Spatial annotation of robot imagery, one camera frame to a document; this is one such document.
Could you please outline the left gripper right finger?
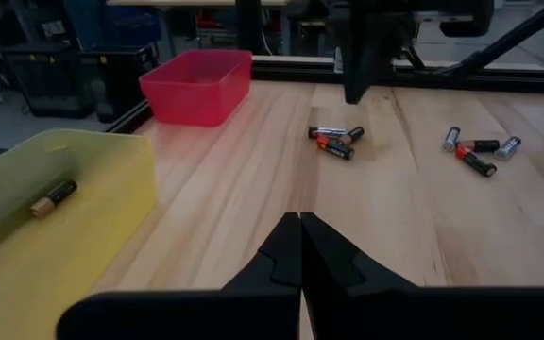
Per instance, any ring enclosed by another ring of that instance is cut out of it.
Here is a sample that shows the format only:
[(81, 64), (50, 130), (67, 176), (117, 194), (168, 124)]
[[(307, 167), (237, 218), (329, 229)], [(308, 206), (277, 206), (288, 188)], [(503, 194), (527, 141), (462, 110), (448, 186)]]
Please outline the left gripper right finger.
[(337, 289), (416, 289), (400, 274), (369, 257), (313, 212), (300, 215), (304, 229), (303, 265), (315, 287), (328, 280)]

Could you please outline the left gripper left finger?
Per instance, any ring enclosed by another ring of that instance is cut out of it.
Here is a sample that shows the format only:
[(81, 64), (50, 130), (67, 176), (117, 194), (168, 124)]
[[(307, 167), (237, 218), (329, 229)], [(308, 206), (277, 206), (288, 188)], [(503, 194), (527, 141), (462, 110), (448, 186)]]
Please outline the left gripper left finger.
[(247, 265), (224, 289), (301, 287), (301, 220), (286, 212)]

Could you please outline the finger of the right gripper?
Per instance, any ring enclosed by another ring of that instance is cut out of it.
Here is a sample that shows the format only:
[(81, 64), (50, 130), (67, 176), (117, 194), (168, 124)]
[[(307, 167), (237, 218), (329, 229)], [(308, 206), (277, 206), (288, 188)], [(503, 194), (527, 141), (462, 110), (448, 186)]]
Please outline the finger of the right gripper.
[(359, 103), (369, 87), (369, 62), (366, 47), (367, 20), (352, 18), (348, 24), (346, 47), (346, 101)]
[(370, 75), (368, 85), (378, 83), (391, 70), (391, 61), (395, 57), (395, 24), (392, 20), (383, 19), (375, 24), (374, 40), (371, 44)]

